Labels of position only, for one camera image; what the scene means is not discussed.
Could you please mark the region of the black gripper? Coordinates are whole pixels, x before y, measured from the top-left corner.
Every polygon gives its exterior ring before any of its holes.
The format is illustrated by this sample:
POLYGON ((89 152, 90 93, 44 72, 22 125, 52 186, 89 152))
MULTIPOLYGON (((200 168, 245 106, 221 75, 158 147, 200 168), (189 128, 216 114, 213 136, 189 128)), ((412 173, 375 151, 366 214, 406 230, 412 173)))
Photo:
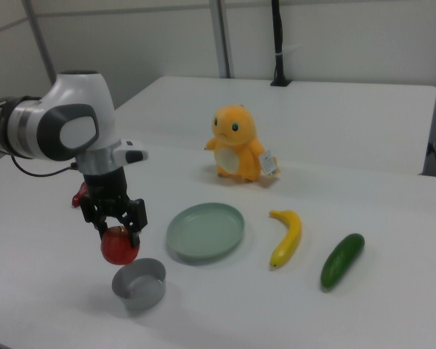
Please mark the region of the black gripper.
POLYGON ((107 217, 118 217, 127 229, 131 248, 140 246, 139 234, 148 224, 145 202, 127 196, 123 167, 105 174, 84 174, 87 194, 80 199, 80 207, 87 223, 93 224, 103 238, 108 225, 107 217))

